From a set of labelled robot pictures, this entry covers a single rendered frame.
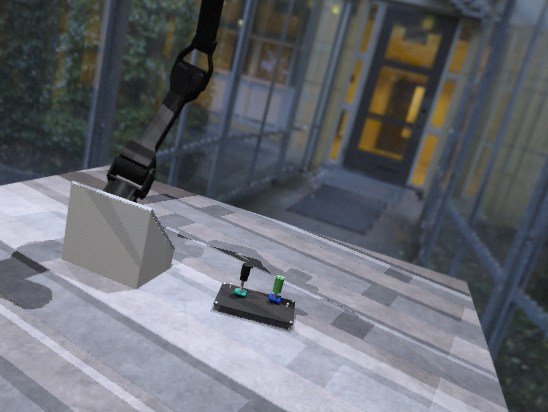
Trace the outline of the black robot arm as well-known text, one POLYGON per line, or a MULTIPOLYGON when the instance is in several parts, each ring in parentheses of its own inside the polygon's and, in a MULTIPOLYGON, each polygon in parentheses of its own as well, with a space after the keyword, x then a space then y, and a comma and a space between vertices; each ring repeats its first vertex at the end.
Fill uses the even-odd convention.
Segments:
POLYGON ((155 178, 156 152, 184 107, 204 91, 213 73, 212 55, 224 0, 201 0, 196 34, 191 45, 178 53, 170 75, 170 90, 141 137, 130 140, 113 160, 103 192, 137 203, 146 197, 155 178), (186 62, 193 49, 207 54, 208 71, 186 62), (122 180, 126 178, 141 188, 122 180))

